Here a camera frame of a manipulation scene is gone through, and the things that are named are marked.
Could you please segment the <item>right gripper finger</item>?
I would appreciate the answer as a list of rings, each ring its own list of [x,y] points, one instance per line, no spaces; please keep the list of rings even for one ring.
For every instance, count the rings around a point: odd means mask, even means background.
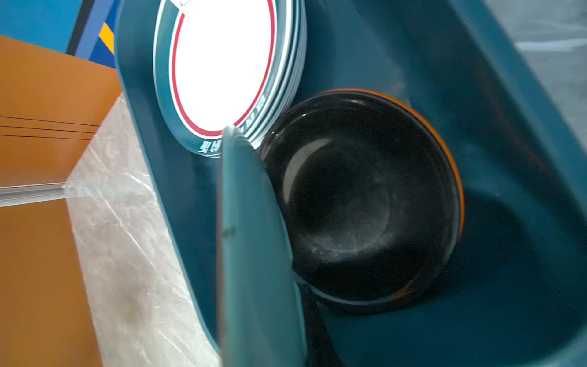
[[[304,323],[307,337],[307,365],[343,367],[330,334],[323,322],[322,314],[310,286],[298,285],[304,309]]]

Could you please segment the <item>teal floral pattern plate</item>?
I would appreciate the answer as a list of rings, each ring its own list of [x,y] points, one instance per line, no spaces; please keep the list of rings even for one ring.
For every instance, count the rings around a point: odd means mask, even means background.
[[[255,149],[223,129],[218,325],[225,366],[305,366],[307,341],[289,238]]]

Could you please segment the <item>black plate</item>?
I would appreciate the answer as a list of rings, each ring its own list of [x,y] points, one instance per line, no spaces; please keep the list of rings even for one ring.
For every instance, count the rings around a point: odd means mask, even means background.
[[[283,113],[261,160],[321,303],[375,314],[415,303],[459,243],[456,181],[434,137],[385,99],[316,94]]]

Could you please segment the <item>green red rimmed plate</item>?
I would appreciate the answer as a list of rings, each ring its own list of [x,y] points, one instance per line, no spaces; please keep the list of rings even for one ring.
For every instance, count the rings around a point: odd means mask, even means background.
[[[286,70],[294,14],[294,1],[160,3],[154,85],[164,121],[183,147],[218,158],[224,128],[253,132]]]

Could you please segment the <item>orange plate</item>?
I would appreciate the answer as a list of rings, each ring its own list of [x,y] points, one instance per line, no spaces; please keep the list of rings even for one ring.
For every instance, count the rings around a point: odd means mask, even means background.
[[[455,181],[456,181],[456,188],[457,188],[457,193],[458,193],[458,198],[459,198],[459,210],[460,210],[459,239],[461,239],[462,235],[463,235],[463,227],[464,227],[464,223],[465,223],[465,196],[464,196],[464,190],[463,190],[463,182],[460,177],[459,170],[456,166],[456,162],[455,162],[449,148],[447,147],[446,143],[444,142],[444,140],[442,139],[440,134],[437,132],[437,130],[435,130],[435,128],[420,113],[418,113],[417,111],[412,109],[410,106],[408,106],[407,104],[405,104],[405,103],[403,103],[393,97],[385,95],[383,93],[379,93],[379,92],[376,92],[373,90],[364,90],[364,89],[357,89],[357,88],[340,88],[340,89],[334,89],[334,90],[327,90],[327,91],[321,92],[319,94],[321,95],[321,94],[325,94],[325,93],[334,93],[334,92],[364,93],[366,95],[376,96],[377,98],[385,99],[388,102],[391,102],[393,105],[399,106],[403,110],[408,112],[409,115],[411,115],[415,119],[417,119],[420,122],[420,124],[423,125],[425,127],[425,129],[434,137],[434,140],[437,142],[437,144],[442,149],[443,154],[446,157],[446,160],[448,160],[449,166],[451,167],[452,175],[454,176]]]

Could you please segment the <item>hao shi wei plate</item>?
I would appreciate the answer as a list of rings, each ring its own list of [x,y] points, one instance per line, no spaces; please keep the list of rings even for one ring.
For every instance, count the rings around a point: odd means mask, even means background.
[[[307,16],[304,1],[294,1],[293,41],[287,67],[283,76],[279,77],[278,91],[265,105],[256,119],[253,132],[247,132],[246,137],[252,147],[258,149],[270,128],[278,117],[291,106],[301,82],[304,62],[307,53]]]

